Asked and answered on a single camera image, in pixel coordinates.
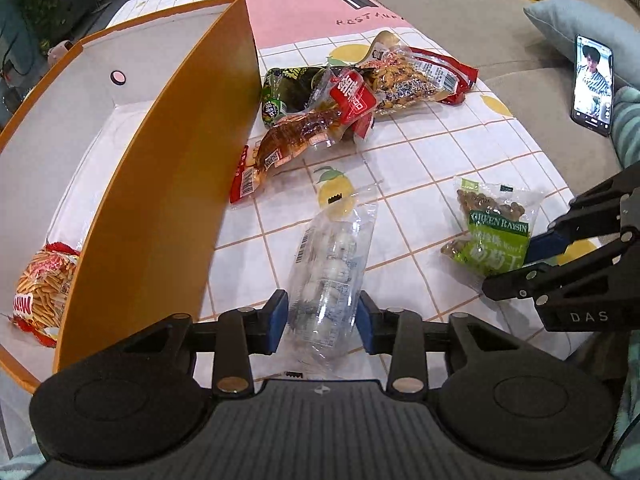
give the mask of metal screw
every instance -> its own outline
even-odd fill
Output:
[[[238,394],[240,392],[244,392],[249,387],[249,383],[242,377],[231,376],[223,377],[218,381],[216,386],[221,392]]]
[[[392,386],[401,394],[416,394],[424,388],[424,383],[415,377],[400,377],[393,382]]]

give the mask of striped shirt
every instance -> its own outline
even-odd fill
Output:
[[[609,82],[607,79],[596,70],[596,72],[589,72],[587,65],[581,65],[578,67],[578,77],[581,78],[587,88],[598,95],[611,95],[609,89]]]

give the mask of circular cover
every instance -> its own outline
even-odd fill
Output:
[[[140,354],[97,354],[42,383],[30,418],[44,455],[78,465],[142,462],[198,426],[205,397],[170,364]]]
[[[537,351],[485,353],[440,389],[438,414],[462,444],[521,466],[594,458],[614,420],[597,380]]]

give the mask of table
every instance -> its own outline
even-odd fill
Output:
[[[110,25],[199,0],[131,0]],[[260,73],[273,67],[324,66],[328,59],[355,62],[380,30],[406,44],[447,51],[375,0],[247,0]],[[265,134],[256,117],[250,141]],[[201,319],[242,306],[260,308],[287,276],[306,224],[319,210],[316,172],[331,166],[354,187],[375,185],[379,211],[364,289],[380,308],[402,306],[425,320],[446,321],[452,312],[479,317],[558,358],[585,339],[549,333],[532,300],[495,303],[453,277],[442,244],[458,236],[464,219],[454,177],[542,190],[546,198],[534,234],[564,214],[573,197],[545,153],[481,81],[461,105],[421,104],[377,120],[364,144],[344,142],[307,152],[281,168],[262,193],[230,206],[214,252]],[[281,375],[289,356],[252,356],[254,377]],[[210,382],[212,356],[198,358],[195,377]],[[446,378],[444,359],[428,356],[431,386]],[[357,336],[340,370],[348,379],[385,381],[388,356],[369,356]]]

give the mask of green raisin package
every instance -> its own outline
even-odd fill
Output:
[[[457,188],[469,232],[440,252],[482,276],[519,269],[545,194],[466,178],[458,179]]]

